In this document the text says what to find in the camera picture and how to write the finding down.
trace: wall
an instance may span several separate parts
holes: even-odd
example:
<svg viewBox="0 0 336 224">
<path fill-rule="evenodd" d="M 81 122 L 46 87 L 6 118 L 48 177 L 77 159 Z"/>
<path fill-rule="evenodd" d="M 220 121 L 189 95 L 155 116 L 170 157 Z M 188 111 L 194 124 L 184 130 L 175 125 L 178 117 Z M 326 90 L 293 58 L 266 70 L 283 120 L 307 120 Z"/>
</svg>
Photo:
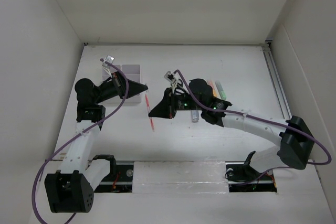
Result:
<svg viewBox="0 0 336 224">
<path fill-rule="evenodd" d="M 292 114 L 303 117 L 313 135 L 332 152 L 336 146 L 336 0 L 295 0 L 281 23 L 272 51 Z M 315 147 L 313 157 L 325 160 Z M 336 219 L 336 162 L 318 167 Z"/>
<path fill-rule="evenodd" d="M 55 0 L 0 0 L 0 223 L 27 223 L 38 166 L 51 153 L 81 42 Z"/>
<path fill-rule="evenodd" d="M 286 0 L 57 0 L 82 41 L 259 44 Z"/>
</svg>

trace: plastic container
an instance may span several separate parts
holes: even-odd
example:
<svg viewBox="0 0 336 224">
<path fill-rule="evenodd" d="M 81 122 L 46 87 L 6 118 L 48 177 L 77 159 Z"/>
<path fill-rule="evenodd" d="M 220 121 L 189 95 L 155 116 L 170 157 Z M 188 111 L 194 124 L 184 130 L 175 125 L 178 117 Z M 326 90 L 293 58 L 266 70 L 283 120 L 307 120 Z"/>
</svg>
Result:
<svg viewBox="0 0 336 224">
<path fill-rule="evenodd" d="M 140 65 L 115 65 L 117 68 L 121 69 L 123 73 L 126 75 L 127 79 L 131 81 L 136 81 L 141 83 L 141 71 L 140 71 Z M 116 70 L 114 68 L 110 68 L 111 73 L 115 72 Z M 105 81 L 107 78 L 109 78 L 109 74 L 106 73 L 102 69 L 102 79 Z M 135 95 L 131 98 L 126 99 L 125 104 L 127 103 L 140 103 L 142 101 L 142 93 Z M 109 100 L 104 101 L 106 104 L 114 104 L 114 103 L 120 103 L 120 97 L 113 97 Z"/>
</svg>

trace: transparent plastic sheet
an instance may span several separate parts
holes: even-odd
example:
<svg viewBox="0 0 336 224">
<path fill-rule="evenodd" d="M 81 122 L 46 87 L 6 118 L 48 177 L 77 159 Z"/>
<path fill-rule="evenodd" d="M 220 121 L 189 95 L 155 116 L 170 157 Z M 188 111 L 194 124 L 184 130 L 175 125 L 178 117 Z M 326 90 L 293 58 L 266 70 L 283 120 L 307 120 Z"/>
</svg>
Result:
<svg viewBox="0 0 336 224">
<path fill-rule="evenodd" d="M 225 162 L 135 162 L 133 193 L 226 194 Z"/>
</svg>

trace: metal frame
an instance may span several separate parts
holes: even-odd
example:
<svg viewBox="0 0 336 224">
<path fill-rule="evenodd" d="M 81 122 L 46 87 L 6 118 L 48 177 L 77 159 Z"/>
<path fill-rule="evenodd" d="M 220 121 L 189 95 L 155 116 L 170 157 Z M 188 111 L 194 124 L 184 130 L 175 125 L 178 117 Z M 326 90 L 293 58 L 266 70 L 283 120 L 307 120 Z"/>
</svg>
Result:
<svg viewBox="0 0 336 224">
<path fill-rule="evenodd" d="M 278 99 L 278 102 L 281 108 L 283 118 L 288 120 L 292 117 L 292 114 L 290 113 L 288 102 L 285 96 L 285 92 L 283 91 L 284 89 L 282 88 L 282 85 L 281 85 L 281 81 L 279 78 L 279 74 L 278 74 L 274 59 L 273 59 L 271 49 L 269 48 L 268 44 L 261 44 L 260 46 L 264 53 L 266 65 L 267 65 L 269 75 L 272 80 L 275 94 L 277 96 L 277 99 Z"/>
</svg>

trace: green marker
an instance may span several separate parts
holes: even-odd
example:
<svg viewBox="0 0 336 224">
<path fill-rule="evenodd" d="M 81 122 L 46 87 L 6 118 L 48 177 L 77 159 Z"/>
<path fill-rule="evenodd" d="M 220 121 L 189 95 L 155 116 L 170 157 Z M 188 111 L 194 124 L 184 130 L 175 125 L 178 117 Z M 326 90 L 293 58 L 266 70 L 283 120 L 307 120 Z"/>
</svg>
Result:
<svg viewBox="0 0 336 224">
<path fill-rule="evenodd" d="M 226 94 L 225 94 L 225 92 L 223 90 L 222 85 L 220 84 L 220 81 L 215 81 L 215 84 L 216 84 L 217 90 L 219 92 L 220 98 L 222 100 L 226 100 Z"/>
</svg>

